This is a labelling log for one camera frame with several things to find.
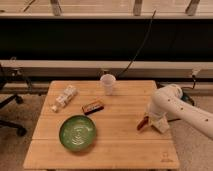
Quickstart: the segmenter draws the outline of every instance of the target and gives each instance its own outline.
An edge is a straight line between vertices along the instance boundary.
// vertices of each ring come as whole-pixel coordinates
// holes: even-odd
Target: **cup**
[[[112,95],[116,78],[114,75],[105,74],[100,79],[101,85],[104,88],[105,95]]]

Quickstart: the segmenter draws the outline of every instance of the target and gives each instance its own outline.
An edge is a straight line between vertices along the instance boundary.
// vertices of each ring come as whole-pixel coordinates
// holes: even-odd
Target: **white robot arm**
[[[160,120],[172,113],[213,140],[213,114],[180,100],[182,89],[175,84],[156,90],[146,113],[152,120]]]

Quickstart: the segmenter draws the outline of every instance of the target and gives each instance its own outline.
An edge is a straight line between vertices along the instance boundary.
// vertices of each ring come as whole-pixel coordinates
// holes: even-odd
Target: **green plate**
[[[84,115],[75,115],[67,119],[59,132],[62,145],[71,151],[81,151],[87,148],[95,137],[95,124]]]

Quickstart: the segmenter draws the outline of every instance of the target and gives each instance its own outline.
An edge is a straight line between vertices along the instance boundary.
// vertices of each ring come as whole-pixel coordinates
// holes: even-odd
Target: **chair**
[[[7,83],[7,77],[6,77],[6,74],[4,73],[4,70],[3,70],[3,67],[0,63],[0,90],[5,86],[5,84]],[[21,104],[23,103],[23,99],[18,96],[17,94],[14,94],[10,97],[8,97],[7,99],[3,100],[2,102],[0,102],[0,109],[3,108],[4,106],[6,106],[8,103],[10,103],[12,100],[16,101],[17,104]],[[17,131],[17,135],[18,136],[24,136],[26,133],[27,133],[27,130],[22,126],[22,125],[19,125],[19,124],[16,124],[16,123],[12,123],[12,122],[8,122],[8,121],[3,121],[0,119],[0,126],[7,126],[7,127],[10,127],[10,128],[16,128]]]
[[[5,105],[10,103],[14,99],[15,99],[17,104],[23,103],[23,99],[20,96],[18,96],[17,94],[14,94],[14,95],[8,97],[7,99],[5,99],[4,101],[2,101],[0,103],[0,109],[3,108]],[[7,127],[10,127],[10,128],[16,128],[17,129],[16,133],[17,133],[18,136],[24,136],[27,133],[27,130],[22,125],[19,125],[19,124],[16,124],[16,123],[0,120],[0,126],[7,126]]]

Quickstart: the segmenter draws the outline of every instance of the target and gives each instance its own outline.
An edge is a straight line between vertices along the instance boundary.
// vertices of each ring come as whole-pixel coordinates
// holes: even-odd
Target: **chair wheel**
[[[24,100],[20,96],[17,96],[15,100],[17,104],[22,104],[24,102]]]
[[[27,133],[27,130],[24,127],[18,128],[16,134],[19,137],[23,137]]]

